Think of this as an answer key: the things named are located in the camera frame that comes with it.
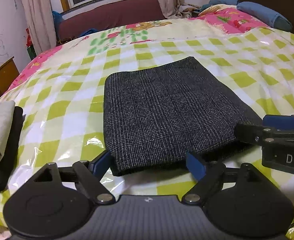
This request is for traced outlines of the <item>wooden side table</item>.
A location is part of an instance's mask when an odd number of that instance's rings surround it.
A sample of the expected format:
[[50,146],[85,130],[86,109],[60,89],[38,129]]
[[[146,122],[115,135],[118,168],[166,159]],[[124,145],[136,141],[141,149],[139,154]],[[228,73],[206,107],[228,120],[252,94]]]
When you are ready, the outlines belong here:
[[0,66],[0,97],[9,89],[19,72],[14,63],[14,57],[8,59]]

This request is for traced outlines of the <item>blue pillow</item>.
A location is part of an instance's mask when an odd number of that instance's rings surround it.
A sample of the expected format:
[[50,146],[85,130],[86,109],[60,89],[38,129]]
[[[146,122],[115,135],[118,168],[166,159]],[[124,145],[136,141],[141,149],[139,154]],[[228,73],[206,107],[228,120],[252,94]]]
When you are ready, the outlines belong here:
[[236,8],[261,20],[266,25],[282,31],[291,32],[292,24],[280,13],[254,2],[240,2]]

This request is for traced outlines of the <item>beige left curtain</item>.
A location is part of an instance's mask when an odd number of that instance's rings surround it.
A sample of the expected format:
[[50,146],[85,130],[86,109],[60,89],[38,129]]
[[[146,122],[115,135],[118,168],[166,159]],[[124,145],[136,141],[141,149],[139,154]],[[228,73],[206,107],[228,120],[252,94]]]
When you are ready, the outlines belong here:
[[37,55],[56,46],[56,32],[50,0],[21,0]]

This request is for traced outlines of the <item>pink floral bedsheet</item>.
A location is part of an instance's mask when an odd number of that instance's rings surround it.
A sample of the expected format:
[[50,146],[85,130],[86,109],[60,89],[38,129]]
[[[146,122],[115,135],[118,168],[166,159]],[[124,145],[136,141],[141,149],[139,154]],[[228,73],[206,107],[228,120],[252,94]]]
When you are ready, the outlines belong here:
[[26,82],[59,50],[74,48],[87,39],[90,39],[90,48],[87,53],[87,56],[90,56],[127,44],[155,40],[175,40],[177,38],[198,38],[210,35],[243,34],[256,27],[267,27],[267,24],[238,10],[234,5],[217,4],[197,14],[195,18],[133,23],[93,34],[85,34],[80,38],[68,38],[66,41],[60,42],[56,48],[45,51],[33,59],[12,82],[7,91]]

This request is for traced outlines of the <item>folded black cloth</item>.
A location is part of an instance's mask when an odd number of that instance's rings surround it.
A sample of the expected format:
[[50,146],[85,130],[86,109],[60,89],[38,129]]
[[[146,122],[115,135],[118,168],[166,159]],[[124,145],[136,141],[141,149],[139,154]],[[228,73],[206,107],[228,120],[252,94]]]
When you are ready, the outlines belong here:
[[6,188],[9,177],[14,169],[14,166],[16,165],[18,144],[23,122],[23,109],[19,106],[15,106],[4,157],[0,161],[0,192]]

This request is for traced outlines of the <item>blue cloth on sofa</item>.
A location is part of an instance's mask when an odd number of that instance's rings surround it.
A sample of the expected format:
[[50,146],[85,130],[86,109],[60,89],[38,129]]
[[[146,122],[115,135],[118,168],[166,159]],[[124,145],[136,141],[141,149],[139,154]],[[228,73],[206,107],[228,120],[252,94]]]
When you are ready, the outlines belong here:
[[91,34],[94,34],[94,33],[97,33],[98,30],[97,29],[94,29],[94,28],[90,28],[84,32],[82,32],[79,37],[84,37],[84,36],[87,36],[87,35],[91,35]]

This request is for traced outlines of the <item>green checkered plastic sheet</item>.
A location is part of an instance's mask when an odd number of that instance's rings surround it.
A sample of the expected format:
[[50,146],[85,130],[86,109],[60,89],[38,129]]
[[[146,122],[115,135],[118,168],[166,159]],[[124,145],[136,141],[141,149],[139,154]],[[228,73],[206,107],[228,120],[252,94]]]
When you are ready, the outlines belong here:
[[294,35],[63,46],[0,98],[23,114],[11,239],[294,239]]

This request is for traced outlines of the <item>dark grey pants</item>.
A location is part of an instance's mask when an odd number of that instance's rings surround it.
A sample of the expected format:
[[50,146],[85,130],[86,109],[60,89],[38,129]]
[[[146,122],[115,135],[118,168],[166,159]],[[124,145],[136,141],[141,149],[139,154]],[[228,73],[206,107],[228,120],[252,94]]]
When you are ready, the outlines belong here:
[[188,152],[218,161],[248,149],[236,124],[261,118],[193,57],[109,75],[104,87],[104,141],[115,176],[177,168]]

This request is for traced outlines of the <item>maroon sofa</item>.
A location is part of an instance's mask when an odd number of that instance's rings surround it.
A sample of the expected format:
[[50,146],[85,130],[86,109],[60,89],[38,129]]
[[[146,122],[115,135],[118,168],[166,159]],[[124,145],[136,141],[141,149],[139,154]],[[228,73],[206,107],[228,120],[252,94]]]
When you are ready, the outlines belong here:
[[62,20],[56,29],[56,34],[58,39],[65,40],[80,37],[90,29],[102,31],[128,24],[163,19],[165,17],[158,0],[122,0],[101,5]]

